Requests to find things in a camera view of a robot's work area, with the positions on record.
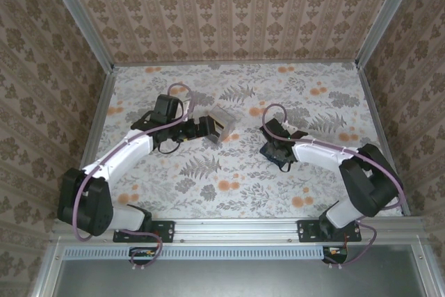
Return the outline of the blue credit card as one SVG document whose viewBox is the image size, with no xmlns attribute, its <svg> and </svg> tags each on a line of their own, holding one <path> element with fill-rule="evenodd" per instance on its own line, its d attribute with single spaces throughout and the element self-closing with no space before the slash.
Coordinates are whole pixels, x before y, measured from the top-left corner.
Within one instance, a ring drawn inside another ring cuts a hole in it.
<svg viewBox="0 0 445 297">
<path fill-rule="evenodd" d="M 267 157 L 267 152 L 269 151 L 269 150 L 275 150 L 275 148 L 274 147 L 269 147 L 268 145 L 264 145 L 261 149 L 260 149 L 260 154 L 262 154 L 267 160 L 268 160 L 268 157 Z M 276 165 L 276 166 L 278 166 L 279 168 L 283 168 L 286 164 L 289 164 L 289 161 L 288 161 L 288 159 L 282 154 L 282 165 Z"/>
</svg>

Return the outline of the clear acrylic card holder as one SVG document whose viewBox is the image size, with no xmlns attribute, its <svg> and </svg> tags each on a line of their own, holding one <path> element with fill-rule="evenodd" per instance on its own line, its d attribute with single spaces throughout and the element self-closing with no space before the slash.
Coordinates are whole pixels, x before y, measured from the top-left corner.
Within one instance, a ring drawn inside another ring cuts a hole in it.
<svg viewBox="0 0 445 297">
<path fill-rule="evenodd" d="M 233 132 L 237 119 L 228 111 L 220 106 L 213 107 L 207 112 L 217 122 L 225 127 L 224 134 L 220 138 L 208 138 L 214 144 L 220 144 L 225 141 Z"/>
</svg>

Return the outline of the grey metal sheet panel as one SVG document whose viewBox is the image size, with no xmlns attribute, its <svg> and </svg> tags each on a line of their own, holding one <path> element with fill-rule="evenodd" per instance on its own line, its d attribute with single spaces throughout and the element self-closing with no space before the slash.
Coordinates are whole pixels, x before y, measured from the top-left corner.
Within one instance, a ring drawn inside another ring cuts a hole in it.
<svg viewBox="0 0 445 297">
<path fill-rule="evenodd" d="M 445 297 L 429 247 L 374 246 L 354 264 L 319 260 L 44 258 L 31 297 Z"/>
</svg>

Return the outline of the thin aluminium table edge rail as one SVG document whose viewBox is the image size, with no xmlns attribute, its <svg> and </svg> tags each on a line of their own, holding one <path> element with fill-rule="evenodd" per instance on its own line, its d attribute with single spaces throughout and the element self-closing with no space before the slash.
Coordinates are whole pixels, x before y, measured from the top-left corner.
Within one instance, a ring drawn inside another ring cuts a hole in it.
<svg viewBox="0 0 445 297">
<path fill-rule="evenodd" d="M 185 66 L 185 65 L 256 65 L 256 64 L 273 64 L 273 65 L 291 65 L 291 64 L 331 64 L 331 63 L 350 63 L 356 66 L 356 60 L 352 59 L 279 59 L 279 60 L 235 60 L 235 61 L 184 61 L 184 62 L 145 62 L 145 63 L 114 63 L 113 69 L 117 67 L 163 67 L 163 66 Z"/>
</svg>

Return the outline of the aluminium table side rail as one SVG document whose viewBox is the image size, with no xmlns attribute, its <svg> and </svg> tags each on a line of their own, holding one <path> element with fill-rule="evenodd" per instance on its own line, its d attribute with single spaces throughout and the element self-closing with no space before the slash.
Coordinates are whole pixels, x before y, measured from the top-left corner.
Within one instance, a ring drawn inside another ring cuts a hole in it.
<svg viewBox="0 0 445 297">
<path fill-rule="evenodd" d="M 104 80 L 104 85 L 99 96 L 98 105 L 95 111 L 95 115 L 91 124 L 90 132 L 86 142 L 85 150 L 83 151 L 83 156 L 81 162 L 75 170 L 82 170 L 86 165 L 91 164 L 95 161 L 96 154 L 98 152 L 100 138 L 102 136 L 102 131 L 106 119 L 106 114 L 108 107 L 113 96 L 114 85 L 115 85 L 116 73 L 113 71 L 109 72 Z"/>
<path fill-rule="evenodd" d="M 384 155 L 384 157 L 388 160 L 390 166 L 393 168 L 393 170 L 396 172 L 397 168 L 396 165 L 394 163 L 394 159 L 393 156 L 391 155 L 391 150 L 389 148 L 389 144 L 387 142 L 387 138 L 385 136 L 385 132 L 382 126 L 382 123 L 380 121 L 379 115 L 378 115 L 378 109 L 375 105 L 374 99 L 373 99 L 373 95 L 369 86 L 369 83 L 366 79 L 366 75 L 365 72 L 362 68 L 357 68 L 357 72 L 358 72 L 358 76 L 359 76 L 359 80 L 361 82 L 363 91 L 364 91 L 364 96 L 366 98 L 366 102 L 369 106 L 369 111 L 373 120 L 373 124 L 375 127 L 375 132 L 377 134 L 378 137 L 378 141 L 380 144 L 380 148 L 382 150 L 382 154 Z"/>
</svg>

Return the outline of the aluminium mounting rail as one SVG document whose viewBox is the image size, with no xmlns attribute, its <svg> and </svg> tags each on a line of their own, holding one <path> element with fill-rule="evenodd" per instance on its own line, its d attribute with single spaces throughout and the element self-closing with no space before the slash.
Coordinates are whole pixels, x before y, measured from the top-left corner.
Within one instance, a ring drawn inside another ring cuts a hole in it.
<svg viewBox="0 0 445 297">
<path fill-rule="evenodd" d="M 296 245 L 305 218 L 176 219 L 171 246 Z M 376 245 L 425 243 L 419 217 L 366 218 L 362 224 L 377 231 Z"/>
</svg>

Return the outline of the aluminium frame post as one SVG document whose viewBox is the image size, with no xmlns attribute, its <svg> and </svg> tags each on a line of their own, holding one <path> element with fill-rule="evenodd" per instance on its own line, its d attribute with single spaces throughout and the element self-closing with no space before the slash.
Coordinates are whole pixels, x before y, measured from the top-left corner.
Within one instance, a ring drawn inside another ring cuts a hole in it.
<svg viewBox="0 0 445 297">
<path fill-rule="evenodd" d="M 94 27 L 86 6 L 81 3 L 81 0 L 63 0 L 63 3 L 69 10 L 105 73 L 111 73 L 113 71 L 114 61 L 110 53 L 106 50 L 97 29 Z"/>
<path fill-rule="evenodd" d="M 403 0 L 385 0 L 383 2 L 382 7 L 355 59 L 356 66 L 359 70 L 364 69 L 365 65 L 368 63 L 402 1 Z"/>
</svg>

